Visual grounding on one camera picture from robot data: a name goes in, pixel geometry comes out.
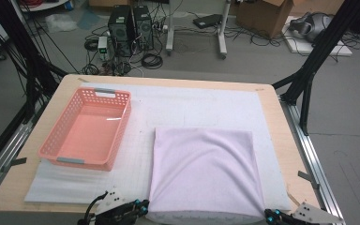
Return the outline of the thin wooden stick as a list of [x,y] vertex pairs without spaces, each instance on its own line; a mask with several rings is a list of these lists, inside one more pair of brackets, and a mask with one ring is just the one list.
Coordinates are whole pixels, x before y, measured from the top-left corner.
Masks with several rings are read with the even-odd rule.
[[287,195],[289,197],[289,199],[296,205],[296,206],[299,206],[300,203],[294,198],[294,196],[289,192],[287,191]]

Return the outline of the grey metal bracket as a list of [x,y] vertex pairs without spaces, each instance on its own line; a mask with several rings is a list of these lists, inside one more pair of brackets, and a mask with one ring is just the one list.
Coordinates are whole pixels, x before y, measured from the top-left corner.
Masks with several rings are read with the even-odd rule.
[[1,168],[1,173],[7,173],[13,166],[26,163],[27,157],[12,159],[7,165]]
[[320,184],[318,184],[311,175],[305,173],[305,172],[301,172],[298,171],[297,175],[307,181],[309,181],[309,183],[311,184],[313,189],[319,189],[320,188]]

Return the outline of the black flat box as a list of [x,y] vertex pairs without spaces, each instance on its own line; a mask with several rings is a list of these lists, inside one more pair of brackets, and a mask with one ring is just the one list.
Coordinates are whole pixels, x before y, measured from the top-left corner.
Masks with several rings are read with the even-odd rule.
[[193,20],[193,23],[200,29],[215,26],[221,23],[222,16],[219,14],[212,14],[197,18]]

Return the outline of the white round table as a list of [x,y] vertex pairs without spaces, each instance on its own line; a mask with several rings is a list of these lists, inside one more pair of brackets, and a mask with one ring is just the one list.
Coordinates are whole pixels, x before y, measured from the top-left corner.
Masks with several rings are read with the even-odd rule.
[[74,9],[72,0],[19,0],[21,11],[41,11],[51,8],[63,7],[66,10]]

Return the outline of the aluminium rail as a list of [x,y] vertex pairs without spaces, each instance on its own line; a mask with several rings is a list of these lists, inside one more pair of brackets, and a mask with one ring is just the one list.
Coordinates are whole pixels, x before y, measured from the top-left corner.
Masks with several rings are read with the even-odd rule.
[[20,154],[45,108],[45,105],[38,103],[34,114],[27,117],[25,106],[22,106],[0,135],[0,180],[7,174],[1,172],[1,168]]
[[285,113],[293,138],[299,149],[301,159],[307,170],[305,177],[308,178],[309,183],[311,184],[320,208],[323,211],[340,218],[339,222],[329,223],[328,225],[347,225],[335,195],[329,185],[328,179],[326,178],[326,174],[316,153],[313,142],[299,125],[300,112],[298,108],[295,105],[289,105],[281,99],[279,100],[279,103]]

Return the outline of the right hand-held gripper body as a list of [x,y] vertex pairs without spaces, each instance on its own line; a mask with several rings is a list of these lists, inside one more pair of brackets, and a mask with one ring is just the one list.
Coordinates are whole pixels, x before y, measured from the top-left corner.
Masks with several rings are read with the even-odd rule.
[[343,223],[342,217],[334,216],[309,203],[302,202],[298,208],[287,215],[277,211],[277,215],[285,222],[304,222],[306,224]]

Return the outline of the small white device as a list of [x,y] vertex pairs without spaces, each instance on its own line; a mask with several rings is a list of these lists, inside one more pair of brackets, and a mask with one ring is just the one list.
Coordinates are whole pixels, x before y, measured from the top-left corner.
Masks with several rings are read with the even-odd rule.
[[98,38],[97,50],[99,52],[99,57],[102,61],[107,61],[109,59],[107,44],[108,39],[106,37]]

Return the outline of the grey rounded device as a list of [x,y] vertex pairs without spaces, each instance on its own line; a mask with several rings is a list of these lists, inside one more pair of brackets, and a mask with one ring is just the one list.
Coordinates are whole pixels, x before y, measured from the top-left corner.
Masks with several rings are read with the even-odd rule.
[[322,12],[307,12],[298,19],[290,21],[290,31],[297,32],[308,42],[314,42],[326,30],[332,17]]

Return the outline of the white foam mat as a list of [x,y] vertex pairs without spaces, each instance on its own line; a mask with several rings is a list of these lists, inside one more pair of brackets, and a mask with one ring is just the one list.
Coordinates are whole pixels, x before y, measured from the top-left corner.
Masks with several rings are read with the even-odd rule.
[[80,87],[123,90],[131,94],[131,114],[112,169],[60,166],[40,157],[36,176],[25,195],[28,202],[90,203],[109,188],[118,188],[128,201],[145,199],[150,188],[156,128],[220,128],[252,134],[265,207],[290,209],[263,114],[263,101],[257,93],[92,82]]

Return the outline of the clear plastic bag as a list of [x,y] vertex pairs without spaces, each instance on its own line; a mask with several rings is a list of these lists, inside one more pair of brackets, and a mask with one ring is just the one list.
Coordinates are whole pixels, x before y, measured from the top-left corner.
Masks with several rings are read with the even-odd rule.
[[69,32],[77,28],[77,24],[69,15],[53,14],[45,18],[50,33]]

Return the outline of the black metal frame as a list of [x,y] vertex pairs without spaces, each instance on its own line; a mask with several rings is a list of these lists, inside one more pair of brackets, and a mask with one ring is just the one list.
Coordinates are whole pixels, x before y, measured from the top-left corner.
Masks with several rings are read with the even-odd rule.
[[13,62],[17,73],[26,79],[26,101],[0,136],[1,153],[17,126],[23,121],[28,122],[36,114],[37,101],[41,97],[51,97],[58,88],[59,82],[54,74],[58,78],[64,78],[68,73],[42,56],[10,0],[0,0],[0,25],[16,48],[16,52],[4,41],[1,34],[0,44]]
[[294,74],[273,84],[275,89],[289,85],[287,91],[280,96],[280,99],[288,105],[295,105],[300,95],[303,95],[299,127],[306,136],[308,135],[309,102],[314,77],[359,14],[360,0],[344,0],[303,66]]

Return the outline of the black computer tower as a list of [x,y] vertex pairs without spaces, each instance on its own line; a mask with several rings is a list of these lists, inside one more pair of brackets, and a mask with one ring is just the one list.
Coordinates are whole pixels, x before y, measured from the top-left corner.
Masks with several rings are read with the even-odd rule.
[[135,38],[131,7],[115,5],[108,21],[108,28],[115,54],[129,57],[131,41]]
[[152,50],[154,48],[152,19],[148,7],[135,6],[133,15],[139,47],[145,51]]

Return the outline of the white metal stand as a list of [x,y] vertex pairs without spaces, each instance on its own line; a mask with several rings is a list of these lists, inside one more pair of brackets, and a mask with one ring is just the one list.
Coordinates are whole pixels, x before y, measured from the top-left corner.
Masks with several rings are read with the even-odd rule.
[[[221,23],[217,29],[217,40],[219,46],[219,55],[222,59],[227,57],[227,46],[225,40],[225,28],[226,23],[231,7],[232,0],[224,0],[224,9],[222,12]],[[166,52],[168,55],[172,54],[173,51],[173,39],[174,39],[174,25],[173,25],[173,14],[175,12],[175,7],[173,5],[173,0],[169,0],[169,23],[167,30],[167,39],[166,39]]]

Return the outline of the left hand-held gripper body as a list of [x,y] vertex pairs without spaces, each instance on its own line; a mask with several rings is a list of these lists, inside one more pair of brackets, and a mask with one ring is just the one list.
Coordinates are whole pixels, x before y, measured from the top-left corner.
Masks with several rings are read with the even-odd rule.
[[134,225],[135,216],[133,202],[123,197],[117,187],[107,191],[105,197],[97,206],[95,225]]

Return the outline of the lilac printed cloth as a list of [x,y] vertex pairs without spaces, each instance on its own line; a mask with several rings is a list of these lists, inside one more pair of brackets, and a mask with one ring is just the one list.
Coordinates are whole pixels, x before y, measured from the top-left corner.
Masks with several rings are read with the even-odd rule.
[[248,225],[264,200],[252,134],[158,127],[147,217],[169,225]]

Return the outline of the pink plastic basket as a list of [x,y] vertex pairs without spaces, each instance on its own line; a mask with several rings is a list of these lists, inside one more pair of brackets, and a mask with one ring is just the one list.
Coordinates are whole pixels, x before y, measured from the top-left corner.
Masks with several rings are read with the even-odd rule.
[[128,91],[76,89],[38,150],[54,165],[109,171],[131,114]]

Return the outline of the brown cardboard box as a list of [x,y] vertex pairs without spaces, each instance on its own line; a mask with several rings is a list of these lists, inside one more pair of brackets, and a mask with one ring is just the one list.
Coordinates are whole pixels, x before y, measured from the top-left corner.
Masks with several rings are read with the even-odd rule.
[[265,38],[275,38],[292,8],[293,0],[244,0],[238,6],[236,23]]

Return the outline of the white floor board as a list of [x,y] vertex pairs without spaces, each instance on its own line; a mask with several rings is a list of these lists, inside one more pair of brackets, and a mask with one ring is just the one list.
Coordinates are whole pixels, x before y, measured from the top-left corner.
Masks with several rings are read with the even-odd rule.
[[[286,40],[286,43],[292,53],[300,53],[303,55],[309,55],[312,50],[312,44],[304,39],[297,31],[290,31],[290,21],[294,19],[294,16],[289,16],[282,28],[282,36]],[[331,56],[351,56],[352,51],[342,42],[339,41],[337,46],[330,52]]]

